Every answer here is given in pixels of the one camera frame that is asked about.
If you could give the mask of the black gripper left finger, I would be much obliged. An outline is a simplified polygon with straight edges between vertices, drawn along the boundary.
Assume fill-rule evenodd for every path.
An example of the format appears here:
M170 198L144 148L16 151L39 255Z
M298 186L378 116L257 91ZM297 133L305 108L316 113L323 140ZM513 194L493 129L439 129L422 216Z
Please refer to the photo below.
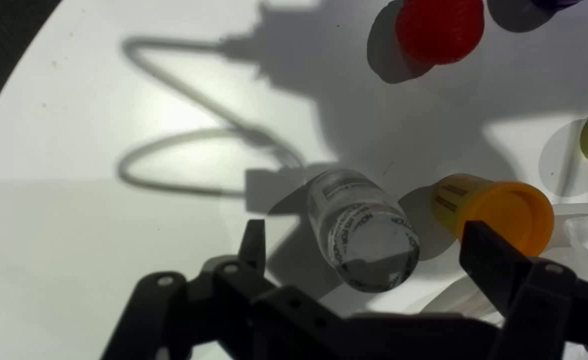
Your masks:
M260 293L268 282L266 269L266 222L249 219L237 255L218 255L207 262L213 282L237 293Z

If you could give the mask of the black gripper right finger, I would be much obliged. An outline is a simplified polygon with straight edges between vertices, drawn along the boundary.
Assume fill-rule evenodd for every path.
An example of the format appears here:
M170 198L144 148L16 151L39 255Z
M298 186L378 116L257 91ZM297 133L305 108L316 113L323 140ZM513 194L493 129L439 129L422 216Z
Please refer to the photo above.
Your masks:
M487 222L465 226L461 265L503 316L525 318L536 311L536 295L528 288L535 262Z

